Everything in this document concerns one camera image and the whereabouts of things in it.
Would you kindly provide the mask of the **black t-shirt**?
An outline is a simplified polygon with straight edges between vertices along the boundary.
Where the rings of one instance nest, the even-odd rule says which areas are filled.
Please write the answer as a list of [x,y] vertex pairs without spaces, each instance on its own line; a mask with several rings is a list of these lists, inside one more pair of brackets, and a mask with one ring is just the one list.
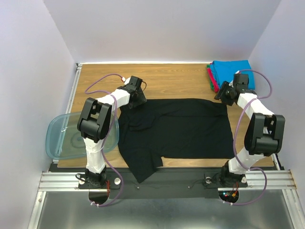
[[162,158],[231,159],[233,134],[227,107],[205,99],[151,99],[120,107],[119,152],[142,183]]

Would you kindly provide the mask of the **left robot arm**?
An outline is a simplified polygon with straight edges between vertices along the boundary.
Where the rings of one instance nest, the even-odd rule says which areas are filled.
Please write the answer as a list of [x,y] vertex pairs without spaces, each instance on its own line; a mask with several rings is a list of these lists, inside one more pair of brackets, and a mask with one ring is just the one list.
[[102,150],[115,123],[117,109],[125,105],[135,108],[145,102],[141,83],[131,82],[104,97],[86,99],[77,124],[87,157],[85,177],[78,177],[80,181],[96,188],[106,184],[106,164]]

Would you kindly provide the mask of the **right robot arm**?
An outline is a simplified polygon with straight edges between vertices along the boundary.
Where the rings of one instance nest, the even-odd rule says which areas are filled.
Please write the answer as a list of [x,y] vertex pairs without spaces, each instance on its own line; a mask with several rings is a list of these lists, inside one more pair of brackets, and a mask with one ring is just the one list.
[[237,104],[242,108],[238,123],[243,115],[250,119],[244,137],[244,147],[234,157],[228,160],[221,169],[219,180],[222,185],[246,183],[245,173],[261,159],[277,154],[282,148],[285,118],[267,109],[254,91],[248,89],[245,83],[229,83],[225,81],[217,95],[226,105]]

